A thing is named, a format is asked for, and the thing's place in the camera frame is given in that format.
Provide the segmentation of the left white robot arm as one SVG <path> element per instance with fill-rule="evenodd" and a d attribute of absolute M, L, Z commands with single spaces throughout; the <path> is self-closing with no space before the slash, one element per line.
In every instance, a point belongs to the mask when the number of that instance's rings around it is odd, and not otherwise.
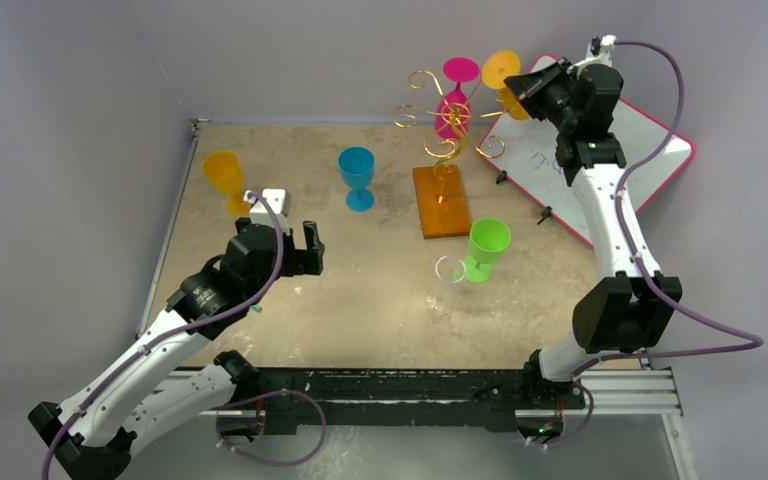
<path fill-rule="evenodd" d="M 72 479 L 115 479 L 148 445 L 205 410 L 294 397 L 288 387 L 266 385 L 236 351 L 220 353 L 181 385 L 158 386 L 243 319 L 278 277 L 322 273 L 317 225 L 306 221 L 303 230 L 300 250 L 291 232 L 239 219 L 225 254 L 186 278 L 152 326 L 104 373 L 66 400 L 34 407 L 28 419 L 48 446 L 42 478 L 59 462 Z"/>

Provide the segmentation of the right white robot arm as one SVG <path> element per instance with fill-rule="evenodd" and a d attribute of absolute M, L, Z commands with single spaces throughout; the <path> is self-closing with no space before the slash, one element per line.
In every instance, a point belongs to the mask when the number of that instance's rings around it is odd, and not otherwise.
<path fill-rule="evenodd" d="M 663 274 L 645 247 L 627 181 L 626 158 L 612 133 L 624 80 L 611 66 L 575 66 L 562 59 L 541 70 L 505 78 L 527 114 L 557 131 L 556 160 L 582 207 L 600 279 L 575 305 L 570 333 L 537 351 L 539 367 L 521 392 L 536 407 L 556 399 L 560 382 L 586 362 L 655 346 L 681 299 L 678 278 Z"/>

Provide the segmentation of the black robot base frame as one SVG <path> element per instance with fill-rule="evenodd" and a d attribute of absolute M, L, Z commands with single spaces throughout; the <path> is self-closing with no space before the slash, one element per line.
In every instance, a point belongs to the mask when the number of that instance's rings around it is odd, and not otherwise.
<path fill-rule="evenodd" d="M 595 415 L 677 413 L 667 370 L 591 370 L 578 384 L 542 379 L 536 356 L 519 369 L 256 367 L 240 353 L 217 354 L 229 368 L 226 411 L 260 411 L 268 435 L 302 425 L 480 427 L 490 432 L 552 436 L 561 422 Z"/>

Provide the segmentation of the orange plastic wine glass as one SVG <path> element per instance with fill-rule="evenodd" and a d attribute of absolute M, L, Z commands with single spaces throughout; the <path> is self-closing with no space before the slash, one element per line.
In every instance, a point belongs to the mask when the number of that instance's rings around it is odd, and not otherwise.
<path fill-rule="evenodd" d="M 511 50 L 500 50 L 493 53 L 484 63 L 481 70 L 481 80 L 484 86 L 495 90 L 497 100 L 503 110 L 514 120 L 529 120 L 530 115 L 519 104 L 515 95 L 506 86 L 504 80 L 520 74 L 521 61 Z"/>

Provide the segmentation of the green plastic wine glass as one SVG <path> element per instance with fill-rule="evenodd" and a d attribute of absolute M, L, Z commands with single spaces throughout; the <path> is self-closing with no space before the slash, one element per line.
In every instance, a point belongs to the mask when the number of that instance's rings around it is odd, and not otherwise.
<path fill-rule="evenodd" d="M 465 278 L 472 283 L 489 280 L 495 262 L 510 242 L 511 231 L 503 221 L 492 217 L 476 220 L 469 233 L 468 255 L 463 260 Z"/>

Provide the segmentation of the pink plastic wine glass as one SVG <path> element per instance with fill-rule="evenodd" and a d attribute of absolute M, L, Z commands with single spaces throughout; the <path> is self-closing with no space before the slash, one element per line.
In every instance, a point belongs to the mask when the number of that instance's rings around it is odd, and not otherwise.
<path fill-rule="evenodd" d="M 441 139 L 456 140 L 469 131 L 471 123 L 470 101 L 462 85 L 476 80 L 480 68 L 472 59 L 454 57 L 443 64 L 442 70 L 443 75 L 454 83 L 454 88 L 442 97 L 437 106 L 434 129 Z"/>

